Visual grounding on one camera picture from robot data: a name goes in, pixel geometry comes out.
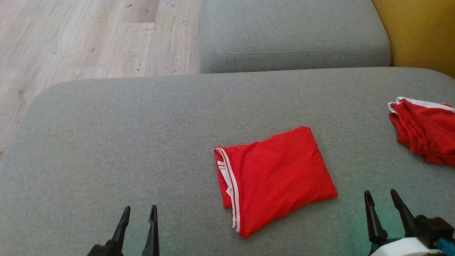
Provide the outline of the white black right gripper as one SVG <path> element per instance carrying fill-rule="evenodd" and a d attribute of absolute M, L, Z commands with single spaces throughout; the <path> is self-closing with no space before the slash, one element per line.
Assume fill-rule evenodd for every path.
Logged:
<path fill-rule="evenodd" d="M 391 189 L 390 194 L 406 238 L 371 246 L 369 256 L 444 256 L 434 244 L 440 238 L 455 238 L 455 227 L 441 217 L 427 218 L 421 214 L 414 219 L 398 192 Z M 388 233 L 380 223 L 370 191 L 364 192 L 364 202 L 369 241 L 381 244 L 388 238 Z"/>

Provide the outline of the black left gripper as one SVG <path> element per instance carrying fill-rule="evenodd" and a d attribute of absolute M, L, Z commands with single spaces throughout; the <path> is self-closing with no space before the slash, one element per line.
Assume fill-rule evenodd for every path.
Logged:
<path fill-rule="evenodd" d="M 130 212 L 131 207 L 125 207 L 115 232 L 112 235 L 111 241 L 108 241 L 105 245 L 94 245 L 87 256 L 123 256 L 122 246 L 124 243 L 125 231 L 129 224 Z M 150 226 L 142 256 L 160 256 L 156 205 L 152 205 L 151 207 L 148 222 Z"/>

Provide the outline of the red shorts with white stripe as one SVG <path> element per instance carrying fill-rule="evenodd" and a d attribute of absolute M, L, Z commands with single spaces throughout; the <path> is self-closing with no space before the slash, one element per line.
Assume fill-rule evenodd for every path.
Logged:
<path fill-rule="evenodd" d="M 397 97 L 387 104 L 396 140 L 426 162 L 455 167 L 455 108 Z"/>

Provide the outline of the red jersey with white trim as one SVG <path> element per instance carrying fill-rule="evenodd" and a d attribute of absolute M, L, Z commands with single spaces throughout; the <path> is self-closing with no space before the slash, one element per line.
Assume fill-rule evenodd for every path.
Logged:
<path fill-rule="evenodd" d="M 247 145 L 214 148 L 223 207 L 244 239 L 313 202 L 334 199 L 311 128 L 300 126 Z"/>

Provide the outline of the large grey sofa seat cushion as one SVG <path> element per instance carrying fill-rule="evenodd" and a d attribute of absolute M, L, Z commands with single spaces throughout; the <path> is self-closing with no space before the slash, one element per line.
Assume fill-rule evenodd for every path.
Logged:
<path fill-rule="evenodd" d="M 141 256 L 151 206 L 163 256 L 366 256 L 364 191 L 390 237 L 390 196 L 455 226 L 455 168 L 396 141 L 396 97 L 455 105 L 455 80 L 416 68 L 338 68 L 64 82 L 29 107 L 0 164 L 0 256 L 86 256 L 132 208 L 123 253 Z M 216 146 L 308 126 L 338 197 L 247 240 L 232 229 Z"/>

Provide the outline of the yellow sofa backrest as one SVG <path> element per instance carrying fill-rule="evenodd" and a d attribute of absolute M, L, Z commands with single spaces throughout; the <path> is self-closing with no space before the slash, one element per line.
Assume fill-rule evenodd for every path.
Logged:
<path fill-rule="evenodd" d="M 455 79 L 455 0 L 372 0 L 388 34 L 391 65 Z"/>

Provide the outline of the small grey sofa seat cushion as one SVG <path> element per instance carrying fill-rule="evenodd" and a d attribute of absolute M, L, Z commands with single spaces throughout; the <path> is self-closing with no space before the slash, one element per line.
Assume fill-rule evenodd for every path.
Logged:
<path fill-rule="evenodd" d="M 204 0 L 200 72 L 389 66 L 371 0 Z"/>

